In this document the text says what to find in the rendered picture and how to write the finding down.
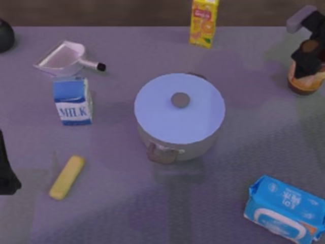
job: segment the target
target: yellow juice box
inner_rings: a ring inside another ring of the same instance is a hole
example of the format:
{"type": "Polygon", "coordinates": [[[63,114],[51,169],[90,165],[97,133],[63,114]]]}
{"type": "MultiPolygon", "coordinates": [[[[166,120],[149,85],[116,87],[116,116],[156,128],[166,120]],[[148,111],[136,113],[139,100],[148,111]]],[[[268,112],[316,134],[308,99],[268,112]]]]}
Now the yellow juice box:
{"type": "Polygon", "coordinates": [[[210,48],[216,28],[219,0],[193,0],[190,44],[210,48]]]}

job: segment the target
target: gray table surface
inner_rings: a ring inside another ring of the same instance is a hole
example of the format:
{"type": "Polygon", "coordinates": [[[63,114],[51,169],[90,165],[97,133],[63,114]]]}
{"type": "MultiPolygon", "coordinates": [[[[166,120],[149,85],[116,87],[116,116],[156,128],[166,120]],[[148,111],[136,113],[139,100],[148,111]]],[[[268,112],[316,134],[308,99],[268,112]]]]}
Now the gray table surface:
{"type": "Polygon", "coordinates": [[[243,218],[249,185],[268,174],[325,197],[325,88],[299,97],[286,87],[306,31],[220,27],[210,50],[188,45],[184,27],[15,31],[18,45],[0,55],[0,127],[23,188],[0,196],[1,244],[285,244],[243,218]],[[51,80],[32,66],[64,39],[108,67],[82,71],[94,96],[91,126],[61,125],[51,80]],[[173,72],[206,76],[227,112],[204,156],[158,167],[146,159],[133,102],[146,82],[173,72]],[[87,164],[67,198],[52,200],[72,154],[87,164]]]}

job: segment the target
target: black object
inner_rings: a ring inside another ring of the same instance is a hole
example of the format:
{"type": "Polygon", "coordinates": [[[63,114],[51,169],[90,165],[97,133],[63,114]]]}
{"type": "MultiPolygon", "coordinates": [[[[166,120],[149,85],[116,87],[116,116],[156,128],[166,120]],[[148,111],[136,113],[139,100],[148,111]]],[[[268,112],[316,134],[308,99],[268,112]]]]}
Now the black object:
{"type": "Polygon", "coordinates": [[[325,52],[325,16],[319,11],[314,11],[302,21],[301,25],[312,32],[309,40],[314,40],[318,45],[309,51],[304,51],[300,46],[291,55],[296,62],[297,79],[315,75],[322,68],[322,63],[325,63],[324,57],[320,57],[325,52]]]}
{"type": "Polygon", "coordinates": [[[4,137],[0,130],[0,195],[14,195],[20,188],[21,183],[10,167],[4,137]]]}
{"type": "Polygon", "coordinates": [[[12,27],[0,19],[0,53],[8,51],[15,43],[15,33],[12,27]]]}
{"type": "Polygon", "coordinates": [[[106,70],[106,65],[104,65],[102,63],[99,63],[97,65],[97,70],[99,70],[99,71],[105,71],[106,70]]]}

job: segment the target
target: white scoop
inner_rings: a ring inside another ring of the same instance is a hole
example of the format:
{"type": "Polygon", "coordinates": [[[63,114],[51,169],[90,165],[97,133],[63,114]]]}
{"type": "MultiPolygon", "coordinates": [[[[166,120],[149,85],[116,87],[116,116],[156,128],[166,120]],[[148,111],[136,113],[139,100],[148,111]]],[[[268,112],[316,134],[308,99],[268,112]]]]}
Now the white scoop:
{"type": "Polygon", "coordinates": [[[34,66],[55,76],[73,76],[84,67],[99,71],[106,70],[106,65],[88,61],[85,52],[86,48],[82,44],[61,41],[34,66]]]}

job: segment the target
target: wet wipes package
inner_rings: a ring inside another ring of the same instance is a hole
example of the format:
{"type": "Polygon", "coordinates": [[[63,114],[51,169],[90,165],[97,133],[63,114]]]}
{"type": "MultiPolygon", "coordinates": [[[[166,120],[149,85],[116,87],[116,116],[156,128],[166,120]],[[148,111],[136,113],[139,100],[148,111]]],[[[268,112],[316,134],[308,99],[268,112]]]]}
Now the wet wipes package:
{"type": "Polygon", "coordinates": [[[325,201],[267,175],[249,188],[244,217],[298,244],[325,231],[325,201]]]}
{"type": "Polygon", "coordinates": [[[92,100],[84,77],[53,80],[56,109],[65,126],[89,125],[92,122],[92,100]]]}

